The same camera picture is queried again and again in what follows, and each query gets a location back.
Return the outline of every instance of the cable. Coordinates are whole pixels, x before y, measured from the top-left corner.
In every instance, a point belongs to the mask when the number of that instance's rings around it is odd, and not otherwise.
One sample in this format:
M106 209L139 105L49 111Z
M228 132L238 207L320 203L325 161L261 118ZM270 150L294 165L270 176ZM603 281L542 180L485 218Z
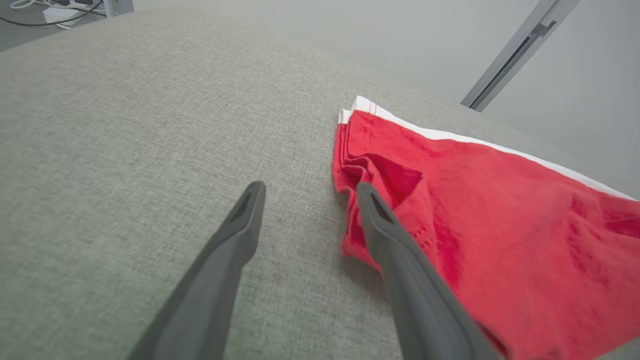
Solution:
M87 10L85 7L82 7L82 6L64 5L60 3L58 0L42 0L42 1L44 2L44 4L49 5L49 7L51 8L74 9L74 10L80 10L82 12L92 12L95 15L107 16L105 14L97 13L97 12L107 12L106 10L103 10L103 9Z
M33 4L37 3L37 2L38 2L37 0L16 0L16 1L12 2L9 5L9 7L12 8L12 9L16 9L16 10L17 9L24 9L24 8L27 8L27 7L33 5Z
M92 14L94 14L94 15L100 15L100 16L107 17L107 15L106 15L106 14L104 14L104 13L97 13L97 12L94 12L95 10L94 10L94 11L91 11L91 10L81 9L81 8L73 8L73 9L74 9L74 10L80 10L80 11L82 11L82 12L86 12L86 13L92 13Z
M9 20L9 19L5 19L4 17L0 16L0 20L2 21L6 21L9 22L11 24L16 24L16 25L22 25L22 26L48 26L48 25L57 25L57 24L64 24L65 22L69 22L69 21L73 21L73 20L77 20L77 19L82 19L83 17L86 17L87 15L89 15L92 11L94 11L98 6L100 6L100 4L102 4L104 0L99 0L97 4L95 4L93 6L93 8L90 8L88 10L88 12L82 14L82 15L78 15L72 18L69 18L67 20L63 20L63 21L54 21L54 22L45 22L44 24L24 24L22 22L15 22L13 20Z
M59 1L57 0L16 0L14 2L12 2L9 7L14 9L14 10L19 10L19 9L24 9L27 8L33 4L40 4L40 5L47 5L50 8L56 8L56 9L75 9L75 10L80 10L82 12L87 12L87 11L91 11L91 10L87 10L84 7L81 6L76 6L76 5L64 5L61 4ZM106 12L105 10L102 9L95 9L92 11L92 13L96 14L96 15L100 15L100 16L106 16L104 14L101 13L97 13L97 12Z

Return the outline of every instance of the red towel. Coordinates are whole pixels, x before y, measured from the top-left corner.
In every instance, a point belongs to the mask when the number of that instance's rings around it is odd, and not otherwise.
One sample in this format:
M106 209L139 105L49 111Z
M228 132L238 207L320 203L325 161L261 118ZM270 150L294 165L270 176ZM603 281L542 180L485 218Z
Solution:
M370 182L508 359L592 359L640 336L640 202L363 97L341 116L333 176L342 253L379 269L356 202Z

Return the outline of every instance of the black cable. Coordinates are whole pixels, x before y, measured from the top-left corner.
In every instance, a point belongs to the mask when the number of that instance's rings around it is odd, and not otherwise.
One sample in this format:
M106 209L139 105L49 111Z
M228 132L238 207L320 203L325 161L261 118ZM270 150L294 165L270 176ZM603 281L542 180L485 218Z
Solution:
M63 4L63 3L59 2L58 0L51 0L51 1L53 1L54 3L60 4L60 5L62 5L62 6L68 6L68 5L66 5L66 4ZM82 12L92 13L92 14L95 14L95 15L100 15L100 16L107 17L107 15L104 15L103 13L97 13L97 12L93 12L93 11L91 11L91 10L87 10L87 9L82 9L82 8L71 8L71 9L73 9L73 10L80 10L80 11L82 11Z
M80 9L80 8L73 8L73 10L80 10L82 12L86 12L86 13L92 13L94 15L100 15L100 16L104 16L107 17L107 15L103 14L103 13L97 13L97 12L93 12L91 10L87 10L87 9Z
M77 19L82 19L83 17L86 17L87 15L89 15L92 11L94 11L95 9L98 8L98 6L100 4L102 4L103 0L100 0L96 5L93 6L93 8L90 8L88 10L88 12L82 14L82 15L78 15L76 17L72 17L70 19L67 20L63 20L63 21L54 21L54 22L46 22L44 24L23 24L21 22L15 22L13 20L9 20L9 19L5 19L4 17L0 16L0 20L9 22L10 24L16 24L16 25L22 25L22 26L48 26L48 25L57 25L57 24L64 24L65 22L69 22L69 21L73 21L73 20L77 20Z

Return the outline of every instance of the floor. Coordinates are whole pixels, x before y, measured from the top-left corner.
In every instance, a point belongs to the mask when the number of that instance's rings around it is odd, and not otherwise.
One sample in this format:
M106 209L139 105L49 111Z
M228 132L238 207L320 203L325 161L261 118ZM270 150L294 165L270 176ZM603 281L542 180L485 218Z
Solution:
M34 4L28 8L20 10L12 10L9 4L14 0L0 0L0 16L17 22L25 22L30 24L38 24L44 22L42 12L47 8L44 5ZM78 22L74 28L88 24L89 22L98 21L104 17L94 14L87 15L82 21ZM39 26L37 28L10 24L0 20L0 51L10 49L12 47L22 45L26 42L46 37L60 31L68 31L60 29L57 26Z

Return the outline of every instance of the gray fabric surface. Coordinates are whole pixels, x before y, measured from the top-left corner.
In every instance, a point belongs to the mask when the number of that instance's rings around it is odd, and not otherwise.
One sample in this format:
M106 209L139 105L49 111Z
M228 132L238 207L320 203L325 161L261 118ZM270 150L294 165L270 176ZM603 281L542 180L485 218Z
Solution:
M0 63L2 359L123 359L256 179L267 203L227 359L399 359L379 276L339 252L333 143L358 94L589 174L472 110L191 11L89 24Z

